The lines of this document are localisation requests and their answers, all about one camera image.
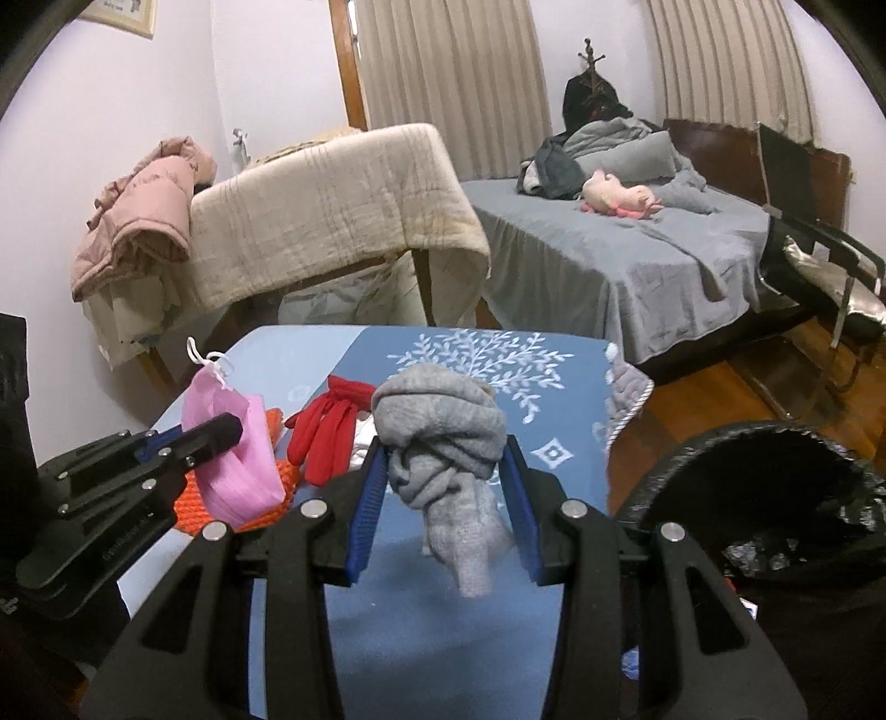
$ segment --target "curtain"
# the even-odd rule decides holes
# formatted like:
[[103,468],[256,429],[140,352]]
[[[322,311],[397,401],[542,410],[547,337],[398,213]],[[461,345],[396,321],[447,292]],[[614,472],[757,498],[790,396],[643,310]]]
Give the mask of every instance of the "curtain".
[[513,177],[551,134],[528,0],[357,0],[369,126],[436,125],[460,180]]
[[649,0],[667,117],[812,140],[803,65],[779,0]]

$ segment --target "rolled gray sock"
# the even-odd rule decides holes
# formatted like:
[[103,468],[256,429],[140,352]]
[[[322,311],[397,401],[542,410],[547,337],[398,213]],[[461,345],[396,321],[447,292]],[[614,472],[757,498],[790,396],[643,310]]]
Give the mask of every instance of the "rolled gray sock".
[[439,365],[413,365],[372,396],[391,487],[424,512],[425,542],[464,597],[492,589],[491,564],[513,544],[486,484],[501,459],[505,415],[481,383]]

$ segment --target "wooden headboard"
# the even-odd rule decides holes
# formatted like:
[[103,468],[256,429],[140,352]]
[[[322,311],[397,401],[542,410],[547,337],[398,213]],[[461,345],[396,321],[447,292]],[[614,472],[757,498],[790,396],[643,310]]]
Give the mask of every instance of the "wooden headboard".
[[[765,205],[763,170],[753,130],[690,120],[666,120],[664,127],[677,151],[692,160],[711,185]],[[842,229],[851,174],[849,156],[812,148],[809,153],[819,219]]]

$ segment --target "pink stuffed animal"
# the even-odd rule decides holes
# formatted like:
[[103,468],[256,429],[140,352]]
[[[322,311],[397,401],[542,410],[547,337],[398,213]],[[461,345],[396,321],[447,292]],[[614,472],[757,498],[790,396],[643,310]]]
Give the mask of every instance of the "pink stuffed animal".
[[626,188],[614,175],[607,175],[597,170],[581,189],[585,201],[581,211],[630,217],[644,220],[662,209],[655,194],[646,185],[635,185]]

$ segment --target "framed picture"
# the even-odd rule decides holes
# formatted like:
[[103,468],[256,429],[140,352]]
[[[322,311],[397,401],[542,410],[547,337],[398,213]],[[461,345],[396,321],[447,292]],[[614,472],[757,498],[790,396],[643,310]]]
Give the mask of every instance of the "framed picture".
[[150,39],[154,37],[156,3],[157,0],[94,0],[80,17]]

